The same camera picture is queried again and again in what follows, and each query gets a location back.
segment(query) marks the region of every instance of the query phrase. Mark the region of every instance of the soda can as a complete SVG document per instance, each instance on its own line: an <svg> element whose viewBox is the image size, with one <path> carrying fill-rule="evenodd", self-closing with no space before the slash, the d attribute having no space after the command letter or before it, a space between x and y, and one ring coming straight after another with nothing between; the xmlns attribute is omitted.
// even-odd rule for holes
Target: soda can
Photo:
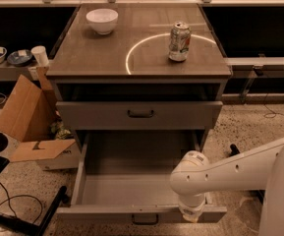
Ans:
<svg viewBox="0 0 284 236"><path fill-rule="evenodd" d="M184 61L188 57L191 40L191 29L188 24L177 21L170 33L169 58Z"/></svg>

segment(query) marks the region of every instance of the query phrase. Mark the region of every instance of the black cable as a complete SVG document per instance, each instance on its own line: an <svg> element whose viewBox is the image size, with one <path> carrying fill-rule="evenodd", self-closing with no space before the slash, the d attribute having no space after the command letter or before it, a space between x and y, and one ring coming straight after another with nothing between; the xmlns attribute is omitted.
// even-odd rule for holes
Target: black cable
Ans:
<svg viewBox="0 0 284 236"><path fill-rule="evenodd" d="M6 193L6 196L7 196L7 200L6 201L8 201L8 206L9 206L10 210L13 212L15 218L17 218L17 215L16 215L15 211L13 210L13 208L11 206L11 199L10 199L10 195L9 195L7 189L5 188L5 186L1 182L0 182L0 186L2 186L2 188L4 189L4 191Z"/></svg>
<svg viewBox="0 0 284 236"><path fill-rule="evenodd" d="M38 199L38 198L36 198L35 196L32 196L32 195L21 194L21 195L15 195L15 196L11 197L10 200L11 199L15 199L15 198L31 198L31 199L35 199L35 200L38 201L38 203L40 204L40 212L39 212L39 215L37 216L37 218L32 223L32 224L35 224L37 222L37 220L41 217L42 213L43 213L43 205L42 205L42 202L40 201L40 199ZM0 206L3 205L7 201L8 200L5 200L2 203L0 203Z"/></svg>
<svg viewBox="0 0 284 236"><path fill-rule="evenodd" d="M264 102L264 107L267 108L267 110L269 110L270 113L264 114L264 117L265 117L265 118L275 118L277 115L282 115L282 116L284 116L284 114L282 114L282 113L277 113L277 112L275 112L275 111L273 111L273 110L271 110L270 108L267 107L267 105L266 105L266 103L265 103L267 97L268 97L268 94L266 95L266 97L265 97L265 99L264 99L263 102Z"/></svg>
<svg viewBox="0 0 284 236"><path fill-rule="evenodd" d="M31 198L31 199L35 199L35 200L38 201L38 203L40 204L40 212L39 212L39 215L37 216L37 218L32 223L32 224L35 224L37 222L37 220L41 217L42 213L43 213L43 205L42 205L42 202L40 201L40 199L38 199L37 197L34 197L32 195L27 195L27 194L15 195L13 197L10 197L10 195L9 195L7 189L5 188L5 186L1 182L0 182L0 185L4 189L4 191L6 193L6 196L7 196L7 199L5 201L1 202L0 206L3 205L4 203L8 202L8 206L9 206L10 210L13 212L15 218L18 218L18 217L17 217L16 212L14 211L14 209L11 206L11 199L14 199L14 198Z"/></svg>

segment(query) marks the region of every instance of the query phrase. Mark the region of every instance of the countertop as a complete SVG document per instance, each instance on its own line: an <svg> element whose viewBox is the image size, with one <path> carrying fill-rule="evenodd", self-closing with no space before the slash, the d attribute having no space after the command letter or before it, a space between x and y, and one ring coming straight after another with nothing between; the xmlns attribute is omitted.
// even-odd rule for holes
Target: countertop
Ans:
<svg viewBox="0 0 284 236"><path fill-rule="evenodd" d="M90 10L107 7L119 13L118 25L99 35L86 21ZM192 29L184 62L168 58L170 30L182 20ZM47 76L51 77L212 77L229 78L229 67L195 3L83 4Z"/></svg>

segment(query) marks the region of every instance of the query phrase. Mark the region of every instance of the speckled floor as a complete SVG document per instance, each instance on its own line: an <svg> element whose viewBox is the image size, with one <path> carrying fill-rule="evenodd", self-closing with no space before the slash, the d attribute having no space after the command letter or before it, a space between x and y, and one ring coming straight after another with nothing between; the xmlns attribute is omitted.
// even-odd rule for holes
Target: speckled floor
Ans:
<svg viewBox="0 0 284 236"><path fill-rule="evenodd" d="M284 104L225 105L215 129L209 133L203 152L214 162L227 157L233 143L240 151L245 151L282 137ZM9 139L9 146L1 155L8 157L17 144ZM0 182L5 185L11 197L22 194L38 197L44 208L42 218L60 186L66 185L68 194L71 195L76 173L75 169L42 171L35 162L17 162L10 163L0 174ZM75 224L63 222L54 215L45 235L257 235L261 204L255 193L227 191L214 192L211 196L216 205L228 209L227 214L214 224ZM6 194L0 186L0 203L5 199ZM39 213L38 202L30 198L12 199L12 207L19 218L30 222ZM7 204L0 206L0 212L13 215ZM18 234L0 227L0 235Z"/></svg>

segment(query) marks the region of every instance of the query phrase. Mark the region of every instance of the cardboard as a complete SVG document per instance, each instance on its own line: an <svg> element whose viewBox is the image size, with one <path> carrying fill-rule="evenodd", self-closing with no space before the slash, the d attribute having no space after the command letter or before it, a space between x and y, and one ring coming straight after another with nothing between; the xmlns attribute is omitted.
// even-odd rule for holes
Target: cardboard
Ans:
<svg viewBox="0 0 284 236"><path fill-rule="evenodd" d="M37 67L36 68L36 72L40 81L40 86L41 89L45 95L45 98L47 100L47 102L49 103L51 109L53 112L56 111L56 96L54 93L54 89L51 85L51 83L49 82L49 80L47 80L46 78L46 72L47 70L49 70L48 67Z"/></svg>
<svg viewBox="0 0 284 236"><path fill-rule="evenodd" d="M20 142L49 140L54 120L42 90L20 75L0 114L0 131Z"/></svg>
<svg viewBox="0 0 284 236"><path fill-rule="evenodd" d="M45 74L43 76L42 84L48 91L52 90L53 96L53 89ZM46 169L58 169L62 162L64 165L61 168L78 167L77 157L80 151L75 139L50 140L50 125L56 119L53 109L56 98L52 100L49 103L41 88L20 75L0 114L0 131L21 142L10 157L12 162L36 160ZM67 156L65 159L59 158L64 151L72 150L71 147L71 160Z"/></svg>
<svg viewBox="0 0 284 236"><path fill-rule="evenodd" d="M10 161L53 159L74 143L74 139L21 143Z"/></svg>

